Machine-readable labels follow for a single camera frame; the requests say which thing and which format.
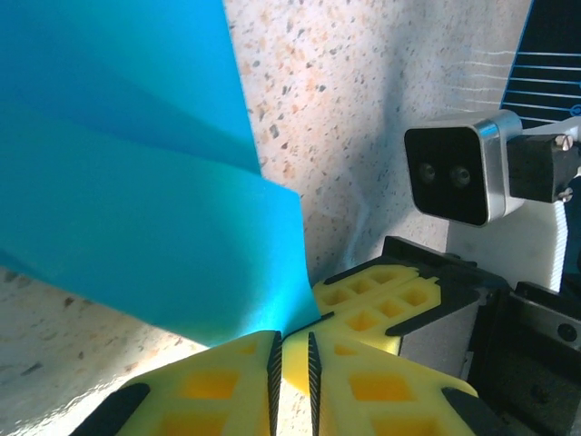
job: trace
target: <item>screw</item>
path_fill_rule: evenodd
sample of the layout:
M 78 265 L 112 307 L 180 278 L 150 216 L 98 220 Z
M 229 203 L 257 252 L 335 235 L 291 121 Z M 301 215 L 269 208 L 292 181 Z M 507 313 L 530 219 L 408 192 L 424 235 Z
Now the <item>screw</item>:
M 560 134 L 555 138 L 555 145 L 564 152 L 571 150 L 573 142 L 573 136 L 570 134 Z
M 571 199 L 573 198 L 573 190 L 571 188 L 566 188 L 556 198 L 558 198 L 563 203 L 569 203 L 571 201 Z

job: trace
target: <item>speckled countertop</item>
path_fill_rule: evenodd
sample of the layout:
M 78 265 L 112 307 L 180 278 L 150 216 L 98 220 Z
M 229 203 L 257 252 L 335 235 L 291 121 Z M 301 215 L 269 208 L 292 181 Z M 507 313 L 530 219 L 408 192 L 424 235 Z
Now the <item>speckled countertop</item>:
M 442 248 L 413 210 L 402 136 L 418 119 L 496 108 L 529 0 L 226 0 L 262 173 L 300 193 L 313 281 L 382 237 Z M 0 270 L 0 434 L 67 434 L 128 377 L 201 350 Z M 283 385 L 280 434 L 310 434 Z

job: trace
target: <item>camera lens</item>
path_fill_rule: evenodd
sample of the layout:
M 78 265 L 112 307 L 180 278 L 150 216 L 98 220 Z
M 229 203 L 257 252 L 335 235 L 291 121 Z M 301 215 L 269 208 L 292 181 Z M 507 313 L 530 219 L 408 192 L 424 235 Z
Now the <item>camera lens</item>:
M 456 166 L 450 171 L 450 178 L 457 188 L 466 188 L 470 184 L 470 171 L 463 166 Z
M 436 179 L 436 170 L 429 163 L 424 163 L 419 166 L 419 178 L 425 184 L 430 184 Z

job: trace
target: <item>blue plastic sheet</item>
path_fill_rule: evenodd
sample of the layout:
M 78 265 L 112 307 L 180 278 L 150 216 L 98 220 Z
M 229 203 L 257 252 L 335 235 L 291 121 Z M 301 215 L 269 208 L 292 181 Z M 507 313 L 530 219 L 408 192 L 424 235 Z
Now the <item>blue plastic sheet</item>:
M 0 105 L 0 262 L 195 341 L 319 317 L 297 194 Z
M 220 0 L 3 0 L 0 65 L 0 98 L 260 173 Z

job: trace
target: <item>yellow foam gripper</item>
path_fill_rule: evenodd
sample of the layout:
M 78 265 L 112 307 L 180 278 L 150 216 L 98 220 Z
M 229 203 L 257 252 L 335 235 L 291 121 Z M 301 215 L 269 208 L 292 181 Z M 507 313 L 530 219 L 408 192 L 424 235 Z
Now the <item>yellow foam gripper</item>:
M 274 436 L 281 357 L 281 333 L 256 332 L 147 372 L 73 436 Z
M 399 353 L 400 336 L 386 330 L 441 304 L 437 278 L 424 279 L 401 265 L 375 265 L 333 284 L 318 283 L 315 298 L 323 319 L 285 338 L 282 376 L 309 391 L 309 332 L 333 332 L 384 352 Z
M 479 401 L 476 391 L 415 362 L 335 334 L 312 332 L 309 371 L 314 436 L 474 434 L 444 391 Z

